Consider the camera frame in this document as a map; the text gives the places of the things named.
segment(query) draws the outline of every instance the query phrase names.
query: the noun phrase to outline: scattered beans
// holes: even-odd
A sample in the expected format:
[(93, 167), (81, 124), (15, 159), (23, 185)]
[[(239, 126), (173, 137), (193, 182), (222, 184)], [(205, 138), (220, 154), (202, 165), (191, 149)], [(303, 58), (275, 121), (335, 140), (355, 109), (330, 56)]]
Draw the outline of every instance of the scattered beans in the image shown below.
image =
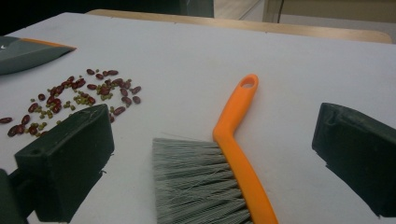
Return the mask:
[(38, 108), (38, 103), (32, 103), (27, 111), (28, 111), (29, 113), (33, 113), (33, 112), (35, 112), (35, 110), (36, 110), (37, 108)]
[[(108, 71), (103, 71), (100, 72), (98, 69), (92, 70), (92, 69), (87, 69), (87, 74), (90, 76), (96, 76), (96, 81), (98, 80), (103, 80), (107, 76), (115, 76), (118, 75), (119, 72), (117, 70), (108, 70)], [(135, 87), (131, 89), (131, 79), (123, 79), (123, 78), (115, 78), (114, 80), (111, 80), (108, 78), (105, 80), (102, 84), (96, 85), (96, 84), (88, 84), (87, 89), (94, 91), (103, 101), (104, 100), (109, 100), (113, 96), (113, 92), (116, 88), (120, 88), (120, 94), (121, 94), (121, 101), (125, 104), (125, 106), (119, 106), (116, 109), (114, 109), (114, 106), (109, 107), (109, 120), (110, 122), (115, 121), (115, 117), (126, 111), (126, 109), (132, 104), (139, 104), (140, 103), (140, 98), (137, 96), (134, 96), (132, 98), (128, 97), (128, 91), (130, 91), (133, 95), (137, 94), (140, 90), (141, 87)], [(28, 108), (29, 113), (38, 113), (38, 116), (40, 119), (52, 119), (56, 114), (58, 114), (63, 108), (70, 108), (71, 111), (76, 110), (76, 107), (74, 105), (71, 105), (70, 101), (67, 101), (64, 105), (62, 105), (62, 100), (63, 98), (60, 98), (60, 95), (66, 91), (66, 89), (73, 89), (73, 92), (75, 94), (78, 94), (74, 97), (75, 102), (77, 105), (87, 105), (91, 106), (96, 104), (96, 99), (92, 96), (89, 95), (88, 93), (85, 93), (83, 91), (78, 91), (78, 88), (83, 87), (86, 84), (86, 80), (83, 76), (78, 76), (77, 80), (75, 79), (74, 76), (69, 77), (67, 80), (61, 82), (59, 85), (55, 85), (49, 89), (47, 89), (48, 94), (44, 93), (39, 93), (37, 95), (37, 98), (33, 98), (30, 101), (32, 102), (31, 105)], [(40, 104), (43, 104), (46, 106), (46, 109), (43, 109)], [(29, 133), (30, 135), (33, 136), (42, 136), (45, 134), (47, 131), (45, 131), (45, 127), (47, 126), (46, 122), (42, 122), (41, 124), (34, 123), (32, 122), (29, 127), (25, 127), (29, 122), (31, 122), (31, 119), (34, 117), (31, 117), (31, 115), (25, 115), (20, 124), (12, 126), (7, 135), (12, 137), (15, 136), (16, 134), (22, 134), (22, 133)], [(13, 118), (2, 118), (0, 119), (0, 123), (10, 123), (13, 120)]]
[(12, 118), (3, 118), (0, 119), (0, 123), (10, 123), (12, 121)]
[(25, 115), (22, 118), (21, 124), (25, 125), (25, 124), (29, 123), (29, 121), (30, 121), (30, 115)]
[(120, 106), (114, 110), (113, 114), (115, 116), (118, 116), (118, 115), (122, 114), (125, 111), (125, 109), (126, 109), (125, 106)]
[(134, 101), (134, 103), (135, 104), (140, 104), (140, 97), (138, 97), (138, 96), (134, 96), (134, 97), (132, 97), (132, 100)]

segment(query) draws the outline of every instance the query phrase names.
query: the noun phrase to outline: white floor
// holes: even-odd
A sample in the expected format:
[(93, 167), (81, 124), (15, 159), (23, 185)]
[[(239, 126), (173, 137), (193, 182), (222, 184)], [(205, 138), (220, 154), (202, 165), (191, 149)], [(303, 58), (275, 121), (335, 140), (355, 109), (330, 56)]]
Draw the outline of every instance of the white floor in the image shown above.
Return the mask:
[[(217, 3), (216, 1), (220, 3), (220, 1), (224, 2), (224, 0), (215, 0), (215, 17), (216, 17), (216, 13), (219, 12), (219, 9), (221, 8), (221, 5), (216, 5)], [(218, 15), (222, 15), (222, 18), (231, 19), (231, 20), (262, 21), (262, 15), (264, 12), (264, 1), (265, 0), (258, 0), (253, 5), (245, 4), (244, 5), (245, 7), (239, 10), (239, 11), (245, 11), (245, 14), (244, 13), (238, 14), (238, 15), (242, 15), (239, 19), (236, 18), (235, 16), (231, 16), (232, 14), (227, 13), (226, 10), (223, 10)], [(396, 23), (374, 22), (374, 21), (350, 21), (350, 20), (314, 18), (314, 17), (294, 16), (294, 15), (282, 15), (280, 17), (280, 23), (324, 26), (324, 27), (345, 28), (345, 29), (375, 30), (390, 35), (393, 43), (396, 44)]]

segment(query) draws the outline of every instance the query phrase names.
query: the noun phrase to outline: orange brush handle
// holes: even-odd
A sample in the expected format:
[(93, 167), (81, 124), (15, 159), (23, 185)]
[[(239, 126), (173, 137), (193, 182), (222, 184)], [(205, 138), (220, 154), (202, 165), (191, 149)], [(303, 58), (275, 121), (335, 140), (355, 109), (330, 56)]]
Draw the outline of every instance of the orange brush handle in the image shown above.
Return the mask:
[(252, 221), (256, 224), (277, 223), (276, 215), (259, 178), (233, 138), (233, 132), (247, 113), (258, 85), (259, 79), (253, 74), (245, 76), (238, 83), (213, 130), (213, 138), (231, 166), (247, 202)]

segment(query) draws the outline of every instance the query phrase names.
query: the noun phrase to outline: wooden table edge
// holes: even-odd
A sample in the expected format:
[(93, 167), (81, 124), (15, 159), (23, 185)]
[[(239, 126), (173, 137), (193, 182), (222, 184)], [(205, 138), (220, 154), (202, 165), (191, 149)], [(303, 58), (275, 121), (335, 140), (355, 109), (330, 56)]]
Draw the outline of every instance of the wooden table edge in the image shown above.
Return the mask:
[(146, 12), (120, 11), (110, 9), (95, 9), (86, 14), (107, 16), (114, 18), (134, 19), (142, 21), (170, 21), (187, 24), (208, 25), (215, 27), (234, 28), (250, 31), (261, 31), (286, 35), (305, 35), (331, 39), (344, 39), (364, 42), (392, 44), (392, 39), (386, 33), (370, 30), (352, 30), (330, 27), (291, 25), (282, 23), (258, 21), (233, 21), (203, 17), (190, 17), (179, 15), (155, 14)]

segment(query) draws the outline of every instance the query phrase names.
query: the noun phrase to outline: dustpan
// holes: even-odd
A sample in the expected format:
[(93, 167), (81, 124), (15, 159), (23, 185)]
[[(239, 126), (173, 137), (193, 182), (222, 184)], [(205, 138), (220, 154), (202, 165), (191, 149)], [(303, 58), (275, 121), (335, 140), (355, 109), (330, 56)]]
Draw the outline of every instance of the dustpan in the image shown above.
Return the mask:
[(37, 39), (0, 36), (0, 75), (37, 67), (75, 49)]

